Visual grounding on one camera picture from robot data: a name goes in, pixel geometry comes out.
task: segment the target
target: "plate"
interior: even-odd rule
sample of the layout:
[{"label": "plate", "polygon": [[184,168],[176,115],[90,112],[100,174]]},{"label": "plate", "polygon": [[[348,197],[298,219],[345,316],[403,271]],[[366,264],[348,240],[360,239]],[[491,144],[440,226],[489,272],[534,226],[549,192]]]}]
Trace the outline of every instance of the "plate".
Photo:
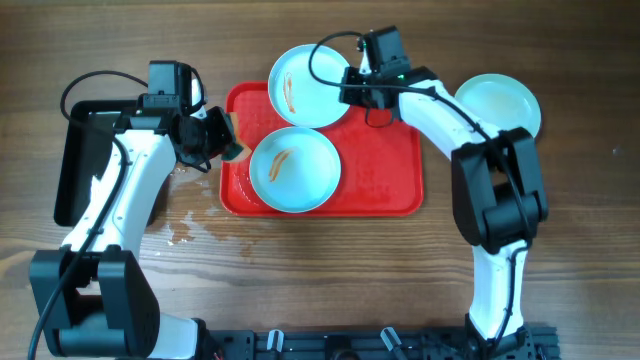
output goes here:
[{"label": "plate", "polygon": [[455,98],[484,121],[503,130],[523,127],[533,137],[540,132],[542,115],[538,100],[526,86],[512,77],[478,75],[462,84]]},{"label": "plate", "polygon": [[249,178],[258,197],[272,208],[301,213],[327,201],[340,182],[340,156],[315,130],[274,131],[256,147]]},{"label": "plate", "polygon": [[[269,74],[269,100],[288,123],[320,128],[338,121],[349,109],[338,98],[340,89],[311,77],[309,55],[315,44],[295,47],[282,55]],[[347,60],[337,51],[321,46],[313,56],[313,71],[321,79],[341,82]]]}]

